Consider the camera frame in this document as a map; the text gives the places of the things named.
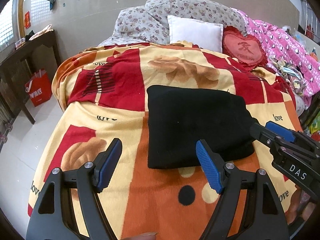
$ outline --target red heart pillow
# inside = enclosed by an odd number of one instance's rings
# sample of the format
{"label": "red heart pillow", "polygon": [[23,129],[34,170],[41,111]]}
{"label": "red heart pillow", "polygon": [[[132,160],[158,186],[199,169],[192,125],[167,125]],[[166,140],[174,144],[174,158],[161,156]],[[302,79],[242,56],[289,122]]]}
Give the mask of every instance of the red heart pillow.
{"label": "red heart pillow", "polygon": [[223,32],[223,53],[237,58],[249,71],[257,66],[265,66],[268,63],[267,55],[259,40],[252,35],[244,37],[237,29],[234,29],[227,27]]}

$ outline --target metal screw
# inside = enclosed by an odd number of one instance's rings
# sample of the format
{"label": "metal screw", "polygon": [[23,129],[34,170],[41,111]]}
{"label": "metal screw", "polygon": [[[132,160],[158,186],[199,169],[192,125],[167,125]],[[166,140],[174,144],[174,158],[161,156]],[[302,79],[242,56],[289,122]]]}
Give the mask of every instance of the metal screw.
{"label": "metal screw", "polygon": [[84,167],[85,168],[91,168],[93,166],[93,162],[86,162],[85,164],[84,164]]}
{"label": "metal screw", "polygon": [[52,170],[52,174],[57,174],[57,173],[59,173],[59,171],[60,171],[59,168],[54,168],[54,169]]}
{"label": "metal screw", "polygon": [[235,167],[235,165],[233,163],[226,163],[226,167],[227,169],[232,170]]}
{"label": "metal screw", "polygon": [[259,169],[259,173],[260,173],[261,175],[266,175],[266,174],[267,174],[264,169]]}

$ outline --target wooden desk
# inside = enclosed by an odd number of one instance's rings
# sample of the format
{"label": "wooden desk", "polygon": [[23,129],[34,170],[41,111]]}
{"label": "wooden desk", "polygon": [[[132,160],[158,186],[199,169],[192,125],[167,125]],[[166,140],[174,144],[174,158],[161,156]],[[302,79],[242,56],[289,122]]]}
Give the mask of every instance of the wooden desk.
{"label": "wooden desk", "polygon": [[22,47],[15,50],[12,54],[10,54],[1,64],[0,64],[0,76],[2,79],[7,82],[8,87],[13,92],[15,98],[17,99],[17,103],[20,106],[21,110],[24,112],[26,117],[29,119],[29,121],[34,124],[35,120],[33,119],[33,116],[30,114],[28,109],[26,108],[25,104],[23,103],[22,98],[20,98],[10,75],[10,68],[23,60],[28,60],[32,54],[32,52],[38,48],[39,46],[44,45],[48,48],[53,49],[54,57],[57,62],[57,66],[59,67],[61,65],[61,59],[58,52],[57,47],[57,40],[55,31],[47,32],[45,34],[42,34],[41,36],[35,38],[32,41],[27,41]]}

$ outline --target black circle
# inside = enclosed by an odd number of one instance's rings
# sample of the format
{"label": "black circle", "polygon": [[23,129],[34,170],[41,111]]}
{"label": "black circle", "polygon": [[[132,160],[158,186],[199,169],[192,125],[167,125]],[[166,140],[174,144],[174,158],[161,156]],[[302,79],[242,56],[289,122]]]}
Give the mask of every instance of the black circle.
{"label": "black circle", "polygon": [[178,195],[180,204],[184,206],[191,205],[195,201],[195,198],[196,192],[190,185],[185,185],[180,189]]}

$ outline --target pink blanket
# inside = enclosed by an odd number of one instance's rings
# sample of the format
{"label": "pink blanket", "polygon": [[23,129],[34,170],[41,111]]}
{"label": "pink blanket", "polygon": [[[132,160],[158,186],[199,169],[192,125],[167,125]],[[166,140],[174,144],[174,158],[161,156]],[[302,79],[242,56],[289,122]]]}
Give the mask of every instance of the pink blanket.
{"label": "pink blanket", "polygon": [[313,59],[304,47],[284,30],[270,23],[252,20],[244,12],[234,10],[243,17],[247,33],[255,36],[261,42],[267,57],[283,57],[287,62],[300,68],[307,83],[303,91],[303,100],[309,106],[311,96],[320,90],[320,63]]}

